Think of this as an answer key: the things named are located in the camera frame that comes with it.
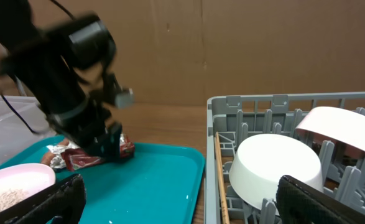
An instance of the pink dish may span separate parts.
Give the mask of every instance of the pink dish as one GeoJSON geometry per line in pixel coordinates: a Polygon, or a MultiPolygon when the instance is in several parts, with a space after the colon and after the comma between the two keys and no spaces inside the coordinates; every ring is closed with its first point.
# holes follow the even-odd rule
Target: pink dish
{"type": "Polygon", "coordinates": [[[21,164],[0,170],[0,187],[22,189],[30,197],[55,183],[54,171],[43,164],[21,164]]]}
{"type": "Polygon", "coordinates": [[[360,157],[361,151],[365,152],[364,115],[341,108],[320,106],[312,109],[296,129],[299,134],[313,132],[314,140],[319,144],[323,140],[346,143],[346,154],[355,159],[360,157]]]}

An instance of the food package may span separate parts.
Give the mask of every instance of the food package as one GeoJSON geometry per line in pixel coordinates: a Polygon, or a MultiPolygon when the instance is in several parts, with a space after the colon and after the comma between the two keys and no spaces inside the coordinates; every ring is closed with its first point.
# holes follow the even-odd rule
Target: food package
{"type": "MultiPolygon", "coordinates": [[[[89,156],[82,148],[73,142],[65,139],[56,146],[47,146],[49,152],[42,159],[53,169],[67,168],[75,171],[84,167],[95,166],[105,162],[105,159],[98,156],[89,156]]],[[[119,159],[127,159],[134,155],[135,145],[127,135],[120,135],[119,159]]]]}

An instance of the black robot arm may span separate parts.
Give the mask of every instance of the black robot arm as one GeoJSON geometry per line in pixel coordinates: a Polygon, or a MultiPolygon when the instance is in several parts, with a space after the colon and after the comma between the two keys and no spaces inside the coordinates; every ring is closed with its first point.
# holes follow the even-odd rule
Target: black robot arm
{"type": "Polygon", "coordinates": [[[0,61],[0,76],[17,77],[34,94],[51,128],[65,135],[88,154],[108,159],[119,155],[121,125],[106,127],[109,110],[133,100],[130,89],[121,88],[107,68],[116,45],[96,14],[88,14],[39,31],[31,21],[26,0],[0,0],[0,43],[9,56],[0,61]],[[85,93],[74,68],[86,70],[101,63],[103,87],[85,93]]]}

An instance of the brown cardboard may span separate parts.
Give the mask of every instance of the brown cardboard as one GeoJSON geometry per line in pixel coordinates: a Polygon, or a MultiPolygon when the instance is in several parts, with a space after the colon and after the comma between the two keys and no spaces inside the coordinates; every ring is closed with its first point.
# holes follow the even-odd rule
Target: brown cardboard
{"type": "MultiPolygon", "coordinates": [[[[365,1],[60,2],[98,13],[118,45],[113,70],[141,103],[365,90],[365,1]]],[[[31,5],[38,26],[67,19],[48,0],[31,5]]]]}
{"type": "Polygon", "coordinates": [[[365,90],[365,1],[204,2],[206,98],[365,90]]]}

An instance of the foil wrapper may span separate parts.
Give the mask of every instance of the foil wrapper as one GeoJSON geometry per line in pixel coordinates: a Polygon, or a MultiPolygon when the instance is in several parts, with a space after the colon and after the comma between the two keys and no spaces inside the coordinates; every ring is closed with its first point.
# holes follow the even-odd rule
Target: foil wrapper
{"type": "MultiPolygon", "coordinates": [[[[88,155],[82,148],[75,143],[69,141],[67,146],[47,146],[54,158],[51,160],[50,167],[53,169],[67,168],[70,171],[75,171],[84,167],[95,166],[105,162],[105,159],[98,156],[88,155]]],[[[118,159],[128,159],[134,156],[135,145],[122,133],[120,135],[120,148],[118,159]]]]}

